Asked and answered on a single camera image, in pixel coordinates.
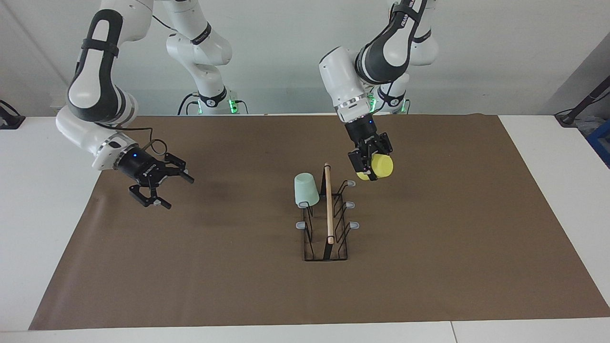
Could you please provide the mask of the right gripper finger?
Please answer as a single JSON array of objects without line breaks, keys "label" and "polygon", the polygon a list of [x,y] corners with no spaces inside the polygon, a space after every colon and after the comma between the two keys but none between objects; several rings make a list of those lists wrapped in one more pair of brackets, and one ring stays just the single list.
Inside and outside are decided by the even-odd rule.
[{"label": "right gripper finger", "polygon": [[163,156],[163,167],[160,167],[160,184],[169,177],[179,176],[189,182],[194,183],[194,178],[190,176],[186,167],[186,162],[177,156],[166,152]]},{"label": "right gripper finger", "polygon": [[163,206],[166,209],[170,209],[170,202],[163,199],[162,197],[159,197],[157,193],[157,188],[159,186],[160,185],[150,185],[148,187],[149,195],[146,196],[140,191],[140,189],[142,188],[141,185],[131,185],[129,187],[129,193],[144,208],[148,208],[149,206]]}]

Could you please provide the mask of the yellow plastic cup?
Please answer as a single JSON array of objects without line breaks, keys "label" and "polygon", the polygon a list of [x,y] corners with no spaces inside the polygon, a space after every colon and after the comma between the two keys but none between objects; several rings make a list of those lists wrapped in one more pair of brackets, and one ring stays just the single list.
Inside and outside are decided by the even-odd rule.
[{"label": "yellow plastic cup", "polygon": [[394,161],[390,155],[375,153],[372,155],[372,173],[376,180],[386,178],[394,171]]}]

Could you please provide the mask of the green plastic cup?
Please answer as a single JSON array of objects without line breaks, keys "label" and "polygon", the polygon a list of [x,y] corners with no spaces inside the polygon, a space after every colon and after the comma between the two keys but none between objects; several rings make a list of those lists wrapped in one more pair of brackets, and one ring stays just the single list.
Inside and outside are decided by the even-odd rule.
[{"label": "green plastic cup", "polygon": [[298,208],[312,207],[320,200],[315,178],[310,173],[300,173],[294,178],[294,191]]}]

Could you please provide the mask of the white power box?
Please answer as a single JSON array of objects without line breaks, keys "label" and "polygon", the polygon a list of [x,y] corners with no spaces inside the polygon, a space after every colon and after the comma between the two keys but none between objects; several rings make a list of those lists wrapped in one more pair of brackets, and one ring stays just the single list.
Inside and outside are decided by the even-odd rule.
[{"label": "white power box", "polygon": [[64,89],[63,92],[52,93],[50,108],[58,113],[63,107],[67,107],[78,119],[92,122],[103,117],[105,102],[95,89]]}]

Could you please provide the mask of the brown table mat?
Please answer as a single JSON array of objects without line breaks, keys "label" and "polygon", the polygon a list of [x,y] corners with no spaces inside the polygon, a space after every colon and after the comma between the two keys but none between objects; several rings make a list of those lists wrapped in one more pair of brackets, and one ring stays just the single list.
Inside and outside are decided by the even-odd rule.
[{"label": "brown table mat", "polygon": [[394,173],[345,190],[349,258],[305,262],[299,173],[357,180],[334,116],[140,117],[194,183],[101,173],[31,330],[609,317],[500,119],[378,116]]}]

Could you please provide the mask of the black table clamp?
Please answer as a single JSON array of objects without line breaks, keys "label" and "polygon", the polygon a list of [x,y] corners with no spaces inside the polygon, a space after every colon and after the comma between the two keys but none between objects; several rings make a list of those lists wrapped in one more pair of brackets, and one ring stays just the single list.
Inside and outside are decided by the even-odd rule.
[{"label": "black table clamp", "polygon": [[17,130],[25,119],[12,105],[0,99],[0,130]]}]

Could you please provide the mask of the black stand pole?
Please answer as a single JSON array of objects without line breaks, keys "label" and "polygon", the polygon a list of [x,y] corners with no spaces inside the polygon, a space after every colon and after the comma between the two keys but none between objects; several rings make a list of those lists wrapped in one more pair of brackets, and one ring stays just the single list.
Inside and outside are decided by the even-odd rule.
[{"label": "black stand pole", "polygon": [[591,91],[588,96],[581,100],[576,106],[559,111],[553,114],[553,117],[555,117],[560,126],[564,128],[571,127],[580,113],[582,113],[590,105],[603,100],[608,95],[610,95],[610,75],[604,78],[604,80],[599,83],[599,85],[597,85],[597,87],[595,87],[595,89],[593,89],[593,91]]}]

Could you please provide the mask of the blue box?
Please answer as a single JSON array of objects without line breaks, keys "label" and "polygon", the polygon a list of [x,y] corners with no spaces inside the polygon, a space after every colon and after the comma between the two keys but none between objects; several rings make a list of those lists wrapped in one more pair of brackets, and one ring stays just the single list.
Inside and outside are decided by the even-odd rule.
[{"label": "blue box", "polygon": [[586,141],[610,169],[610,119],[591,132]]}]

